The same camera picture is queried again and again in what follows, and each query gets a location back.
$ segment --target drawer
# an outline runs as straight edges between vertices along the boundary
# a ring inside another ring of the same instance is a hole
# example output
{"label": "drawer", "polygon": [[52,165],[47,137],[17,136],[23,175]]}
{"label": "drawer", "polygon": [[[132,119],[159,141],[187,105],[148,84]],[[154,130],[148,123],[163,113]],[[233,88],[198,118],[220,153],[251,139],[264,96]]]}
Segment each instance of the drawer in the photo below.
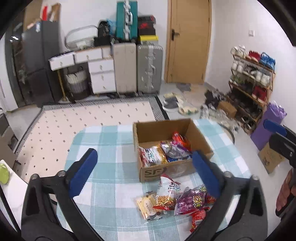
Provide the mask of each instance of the drawer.
{"label": "drawer", "polygon": [[74,53],[67,53],[61,56],[53,57],[49,60],[50,68],[52,70],[62,69],[64,67],[75,65],[74,63]]}
{"label": "drawer", "polygon": [[102,49],[95,48],[75,52],[75,62],[77,64],[91,60],[102,59]]}
{"label": "drawer", "polygon": [[111,47],[102,47],[103,58],[112,58],[111,57]]}
{"label": "drawer", "polygon": [[103,71],[113,71],[113,59],[104,59],[100,61],[90,61],[89,62],[89,72],[99,73]]}
{"label": "drawer", "polygon": [[116,92],[114,72],[91,74],[94,94]]}

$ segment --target doormat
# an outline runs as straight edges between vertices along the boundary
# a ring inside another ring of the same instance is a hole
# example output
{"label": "doormat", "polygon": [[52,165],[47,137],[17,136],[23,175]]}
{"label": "doormat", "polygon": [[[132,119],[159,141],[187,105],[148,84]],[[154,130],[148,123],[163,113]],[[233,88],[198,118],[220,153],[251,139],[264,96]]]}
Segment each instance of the doormat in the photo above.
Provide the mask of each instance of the doormat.
{"label": "doormat", "polygon": [[84,128],[166,119],[157,96],[44,105],[16,149],[21,165],[13,170],[25,182],[34,173],[54,176],[63,170],[72,140]]}

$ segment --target human hand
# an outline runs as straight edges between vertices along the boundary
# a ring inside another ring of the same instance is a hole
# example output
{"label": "human hand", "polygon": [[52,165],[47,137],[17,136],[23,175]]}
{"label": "human hand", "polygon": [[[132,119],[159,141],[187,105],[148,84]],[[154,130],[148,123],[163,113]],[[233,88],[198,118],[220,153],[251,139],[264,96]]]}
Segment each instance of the human hand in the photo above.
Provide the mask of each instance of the human hand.
{"label": "human hand", "polygon": [[289,188],[289,183],[291,181],[291,178],[292,178],[292,169],[288,172],[288,175],[284,180],[283,185],[281,186],[279,196],[276,200],[277,211],[280,211],[282,207],[284,207],[287,204],[287,198],[290,195],[290,193],[296,196],[296,185],[292,186],[291,190]]}

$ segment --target checkered tablecloth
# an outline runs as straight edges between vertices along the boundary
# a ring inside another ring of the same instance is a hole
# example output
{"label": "checkered tablecloth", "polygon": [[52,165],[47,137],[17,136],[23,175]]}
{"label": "checkered tablecloth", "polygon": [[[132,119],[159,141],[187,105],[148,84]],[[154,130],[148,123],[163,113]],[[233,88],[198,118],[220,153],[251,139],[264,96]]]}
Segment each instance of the checkered tablecloth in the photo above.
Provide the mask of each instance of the checkered tablecloth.
{"label": "checkered tablecloth", "polygon": [[[214,151],[212,162],[236,177],[250,177],[245,161],[217,123],[209,120],[195,120],[194,123]],[[93,126],[79,132],[71,145],[65,170],[88,148],[97,150],[98,163],[74,200],[105,241],[183,241],[190,235],[188,216],[170,215],[154,221],[141,217],[135,199],[147,191],[156,191],[158,182],[139,182],[132,125]],[[175,181],[182,184],[181,189],[202,184],[197,173],[175,178]],[[229,223],[237,201],[238,197],[235,197],[219,229]],[[62,226],[71,230],[59,207],[57,215]]]}

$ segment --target beige suitcase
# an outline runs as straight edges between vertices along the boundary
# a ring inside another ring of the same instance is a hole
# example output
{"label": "beige suitcase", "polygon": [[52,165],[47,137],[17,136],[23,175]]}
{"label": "beige suitcase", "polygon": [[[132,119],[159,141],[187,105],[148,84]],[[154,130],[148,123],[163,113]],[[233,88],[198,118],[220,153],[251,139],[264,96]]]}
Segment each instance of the beige suitcase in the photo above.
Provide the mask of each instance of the beige suitcase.
{"label": "beige suitcase", "polygon": [[118,93],[137,91],[136,44],[120,43],[113,45],[115,82]]}

